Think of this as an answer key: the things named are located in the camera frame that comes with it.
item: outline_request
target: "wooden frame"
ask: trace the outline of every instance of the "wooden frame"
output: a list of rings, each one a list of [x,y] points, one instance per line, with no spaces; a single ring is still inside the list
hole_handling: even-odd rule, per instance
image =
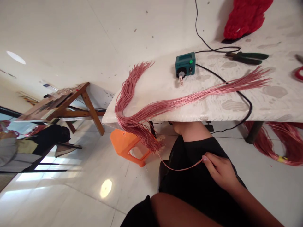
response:
[[[29,111],[22,114],[16,122],[50,122],[54,118],[76,118],[76,117],[91,117],[94,121],[99,133],[104,134],[105,130],[100,122],[99,116],[103,116],[105,112],[98,112],[94,109],[93,104],[86,92],[86,88],[90,85],[89,82],[80,84],[77,88],[63,89],[63,91],[58,91],[51,96],[44,98],[35,106],[33,106]],[[68,96],[59,106],[49,109],[48,106],[55,102],[62,96],[60,93],[67,92]],[[68,111],[66,108],[78,97],[82,96],[85,105],[88,110],[77,110]],[[72,133],[76,131],[75,127],[70,121],[66,121],[67,125],[71,129]]]

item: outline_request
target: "white wall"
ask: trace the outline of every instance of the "white wall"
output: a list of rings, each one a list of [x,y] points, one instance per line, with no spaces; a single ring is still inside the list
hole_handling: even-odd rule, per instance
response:
[[[197,3],[199,33],[206,41],[222,40],[233,1]],[[298,5],[275,0],[264,26],[300,13]],[[49,92],[41,79],[57,88],[89,81],[95,107],[106,107],[140,60],[205,47],[195,33],[195,17],[194,0],[2,0],[0,69],[17,79],[0,74],[0,82],[41,98]]]
[[[0,85],[0,106],[17,111],[19,113],[25,113],[32,107],[32,105],[27,103],[19,96],[20,95],[16,92]]]

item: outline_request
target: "black power cable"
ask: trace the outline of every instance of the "black power cable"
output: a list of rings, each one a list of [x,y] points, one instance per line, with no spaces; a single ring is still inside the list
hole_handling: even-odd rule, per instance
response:
[[[221,48],[218,48],[218,49],[212,49],[212,48],[204,41],[204,39],[199,35],[198,30],[197,30],[197,19],[198,19],[198,6],[197,6],[197,0],[195,0],[195,3],[196,3],[196,10],[197,10],[196,23],[195,23],[195,26],[196,26],[196,33],[197,33],[197,35],[200,37],[200,39],[204,42],[204,44],[210,49],[210,50],[197,51],[197,52],[195,52],[195,54],[196,54],[196,53],[201,53],[201,52],[232,53],[232,52],[237,52],[237,51],[239,51],[239,50],[241,49],[241,47],[236,47],[236,46],[228,46],[228,47],[221,47]],[[233,51],[219,51],[219,50],[221,50],[221,49],[226,49],[226,48],[236,48],[236,50],[233,50]],[[228,84],[222,77],[220,77],[218,74],[216,74],[215,72],[211,71],[210,69],[207,69],[207,68],[205,68],[205,67],[203,67],[203,66],[201,66],[201,65],[198,65],[198,64],[196,64],[196,65],[199,66],[199,67],[201,67],[201,68],[203,68],[203,69],[205,69],[205,70],[207,70],[207,71],[209,71],[210,73],[212,73],[212,74],[214,74],[216,77],[218,77],[220,80],[222,80],[224,83]],[[238,93],[241,97],[243,97],[243,98],[248,102],[248,104],[249,104],[249,111],[248,111],[247,115],[245,116],[245,118],[244,118],[240,123],[236,124],[234,127],[225,129],[225,130],[223,130],[223,131],[216,131],[216,132],[225,132],[226,130],[231,130],[231,129],[234,129],[234,128],[238,127],[239,125],[241,125],[242,123],[244,123],[244,122],[249,118],[250,114],[252,113],[252,111],[253,111],[253,104],[252,104],[252,102],[251,102],[244,94],[242,94],[241,92],[237,91],[237,93]]]

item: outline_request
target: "red scissors handle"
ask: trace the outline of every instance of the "red scissors handle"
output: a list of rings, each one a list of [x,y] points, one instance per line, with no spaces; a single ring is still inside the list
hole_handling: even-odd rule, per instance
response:
[[[296,78],[303,80],[303,67],[299,68],[295,73]]]

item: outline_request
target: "bundle of pink cords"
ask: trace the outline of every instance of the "bundle of pink cords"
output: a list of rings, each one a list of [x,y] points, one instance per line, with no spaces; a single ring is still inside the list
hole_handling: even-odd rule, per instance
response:
[[[271,78],[264,78],[264,74],[268,71],[262,71],[259,66],[245,77],[228,81],[229,84],[222,83],[185,97],[153,102],[145,106],[133,116],[125,117],[123,115],[123,111],[134,96],[137,81],[140,79],[143,72],[152,65],[153,64],[151,64],[151,62],[143,62],[135,65],[130,71],[129,77],[122,84],[121,92],[117,97],[115,114],[121,128],[123,128],[123,130],[126,132],[135,134],[140,139],[141,143],[153,153],[158,152],[161,149],[162,144],[154,138],[148,127],[144,125],[144,123],[151,118],[174,110],[178,107],[196,102],[208,95],[221,95],[245,89],[259,88],[266,86],[266,83],[271,80]]]
[[[301,166],[303,165],[303,140],[300,133],[293,126],[294,123],[286,122],[267,122],[274,133],[284,144],[286,154],[284,157],[277,155],[273,148],[274,145],[269,139],[267,130],[262,127],[259,131],[254,146],[264,155],[271,157],[272,159],[282,162],[290,166]],[[253,126],[253,121],[245,122],[245,126],[248,130]]]

